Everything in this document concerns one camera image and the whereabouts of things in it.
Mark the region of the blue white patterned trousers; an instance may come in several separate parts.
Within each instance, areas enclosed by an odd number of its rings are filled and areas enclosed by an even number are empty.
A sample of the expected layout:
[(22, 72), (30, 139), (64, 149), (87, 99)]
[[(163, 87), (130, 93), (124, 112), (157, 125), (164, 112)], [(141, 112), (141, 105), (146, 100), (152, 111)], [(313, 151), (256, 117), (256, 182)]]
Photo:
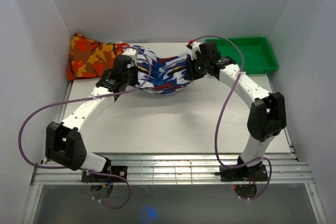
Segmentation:
[(138, 81), (140, 90), (154, 94), (168, 94), (191, 84), (192, 80), (185, 79), (187, 59), (185, 52), (178, 56), (160, 58), (149, 48), (136, 45)]

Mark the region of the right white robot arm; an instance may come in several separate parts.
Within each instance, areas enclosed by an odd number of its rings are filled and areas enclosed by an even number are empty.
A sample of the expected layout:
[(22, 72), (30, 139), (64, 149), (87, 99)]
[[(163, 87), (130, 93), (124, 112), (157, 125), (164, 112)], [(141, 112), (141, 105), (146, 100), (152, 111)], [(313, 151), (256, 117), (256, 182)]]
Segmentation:
[(187, 80), (205, 75), (215, 77), (230, 87), (229, 94), (237, 94), (249, 108), (247, 128), (249, 138), (237, 164), (221, 164), (219, 174), (225, 179), (250, 180), (261, 171), (263, 157), (269, 144), (287, 126), (285, 98), (280, 92), (272, 93), (260, 87), (243, 72), (243, 65), (231, 57), (222, 57), (214, 41), (188, 45)]

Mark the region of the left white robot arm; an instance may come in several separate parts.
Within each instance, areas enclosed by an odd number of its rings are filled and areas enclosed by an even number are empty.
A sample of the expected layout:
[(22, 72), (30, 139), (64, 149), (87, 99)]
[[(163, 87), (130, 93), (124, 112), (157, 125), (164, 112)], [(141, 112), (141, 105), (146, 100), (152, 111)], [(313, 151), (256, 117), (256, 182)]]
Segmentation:
[(105, 182), (111, 177), (108, 159), (86, 150), (84, 134), (93, 122), (124, 92), (127, 86), (138, 82), (137, 51), (127, 49), (114, 60), (113, 67), (103, 72), (89, 95), (74, 112), (61, 122), (51, 122), (46, 129), (46, 151), (48, 160), (71, 170), (92, 170), (94, 177)]

